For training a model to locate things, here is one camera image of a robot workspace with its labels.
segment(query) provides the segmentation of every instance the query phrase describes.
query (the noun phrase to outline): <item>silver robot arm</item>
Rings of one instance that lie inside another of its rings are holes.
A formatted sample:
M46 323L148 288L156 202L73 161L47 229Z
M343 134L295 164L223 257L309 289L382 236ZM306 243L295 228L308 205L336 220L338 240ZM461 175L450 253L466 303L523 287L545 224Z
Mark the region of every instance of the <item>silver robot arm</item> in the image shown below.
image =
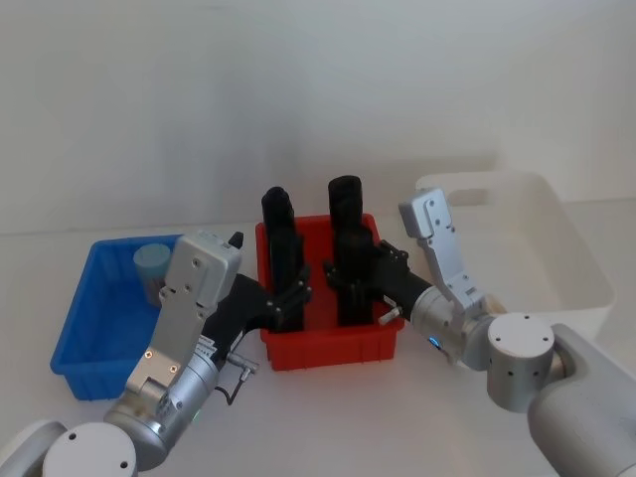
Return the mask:
M239 250L217 236L179 238L150 346L104 422L70 430L52 421L32 424L0 452L0 477L135 477L161 464L215 389L225 362L242 369L240 383L257 369L232 352L221 356L201 335L239 265Z
M487 372L491 400L528 414L533 441L561 477L635 477L636 379L566 326L489 315L441 190L420 191L399 210L436 285L407 317L413 327L451 363Z

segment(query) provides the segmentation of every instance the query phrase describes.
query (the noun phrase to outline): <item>white container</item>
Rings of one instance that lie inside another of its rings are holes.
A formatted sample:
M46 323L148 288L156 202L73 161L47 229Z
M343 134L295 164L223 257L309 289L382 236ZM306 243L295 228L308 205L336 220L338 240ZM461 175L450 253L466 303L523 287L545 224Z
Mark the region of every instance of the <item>white container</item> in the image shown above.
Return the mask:
M451 206L464 263L508 311L531 312L594 338L614 304L605 274L550 184L514 171L424 176ZM427 270L413 270L427 273Z

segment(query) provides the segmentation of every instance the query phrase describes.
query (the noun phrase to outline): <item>white table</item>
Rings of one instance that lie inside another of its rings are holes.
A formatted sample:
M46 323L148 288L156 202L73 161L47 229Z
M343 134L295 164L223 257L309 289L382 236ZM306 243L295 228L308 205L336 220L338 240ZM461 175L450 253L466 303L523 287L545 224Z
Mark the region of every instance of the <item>white table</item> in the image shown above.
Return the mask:
M636 200L566 206L617 292L598 341L636 371ZM396 218L382 237L409 244ZM196 228L0 237L0 445L38 418L66 426L101 420L109 402L78 402L49 369L90 245L99 239ZM242 272L255 274L253 225ZM232 407L213 395L168 460L145 475L324 477L547 476L524 415L498 409L485 375L449 368L406 327L394 360L274 373L252 333L240 351L261 362ZM222 382L234 384L224 372ZM440 386L444 381L450 386Z

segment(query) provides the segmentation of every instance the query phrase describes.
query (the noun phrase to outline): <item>gray cylinder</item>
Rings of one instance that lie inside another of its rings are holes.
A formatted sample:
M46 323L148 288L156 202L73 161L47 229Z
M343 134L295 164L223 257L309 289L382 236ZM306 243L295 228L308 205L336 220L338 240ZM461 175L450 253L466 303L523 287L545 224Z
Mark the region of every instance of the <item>gray cylinder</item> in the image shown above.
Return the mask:
M532 315L511 313L492 322L488 342L488 396L503 409L526 412L550 373L552 328Z
M149 243L132 256L137 275L146 294L146 300L157 307L161 307L159 292L166 284L165 278L170 265L170 255L170 248L167 245Z

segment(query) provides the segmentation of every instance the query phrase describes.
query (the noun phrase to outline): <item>black cable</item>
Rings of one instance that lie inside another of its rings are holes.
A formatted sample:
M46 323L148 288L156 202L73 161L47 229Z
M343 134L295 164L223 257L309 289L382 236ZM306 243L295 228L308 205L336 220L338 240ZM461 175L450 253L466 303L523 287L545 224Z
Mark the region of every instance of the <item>black cable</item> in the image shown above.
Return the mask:
M216 391L220 391L221 393L223 393L223 395L226 397L226 402L228 403L228 405L232 405L232 403L235 401L235 398L237 397L237 394L239 393L240 387L242 386L243 383L244 383L243 380L238 380L238 383L235 386L235 390L232 391L232 395L231 396L230 396L230 393L228 393L228 391L226 391L225 389L221 388L220 386L216 386L215 390Z

